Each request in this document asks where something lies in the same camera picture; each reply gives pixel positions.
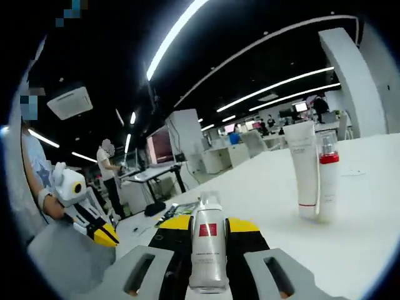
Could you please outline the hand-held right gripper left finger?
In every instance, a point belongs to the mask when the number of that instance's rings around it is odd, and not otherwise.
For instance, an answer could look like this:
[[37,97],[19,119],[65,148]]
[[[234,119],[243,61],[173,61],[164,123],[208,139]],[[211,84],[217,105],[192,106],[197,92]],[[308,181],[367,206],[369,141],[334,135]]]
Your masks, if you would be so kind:
[[191,272],[193,217],[168,219],[105,273],[103,299],[184,299]]

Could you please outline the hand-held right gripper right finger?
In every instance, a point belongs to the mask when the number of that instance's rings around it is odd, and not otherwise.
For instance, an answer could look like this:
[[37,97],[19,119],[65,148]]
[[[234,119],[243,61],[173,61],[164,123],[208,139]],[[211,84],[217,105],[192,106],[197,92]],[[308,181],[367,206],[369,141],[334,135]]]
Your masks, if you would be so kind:
[[226,272],[234,299],[315,299],[312,272],[271,249],[253,223],[226,219]]

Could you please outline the person's left hand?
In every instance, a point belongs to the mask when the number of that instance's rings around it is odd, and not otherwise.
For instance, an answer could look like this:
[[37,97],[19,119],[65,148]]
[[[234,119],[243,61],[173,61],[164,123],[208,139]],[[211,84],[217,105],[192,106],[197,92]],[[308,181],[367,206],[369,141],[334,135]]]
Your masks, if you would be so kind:
[[54,220],[61,220],[69,224],[73,223],[73,219],[65,213],[63,205],[53,195],[48,194],[45,196],[43,211]]

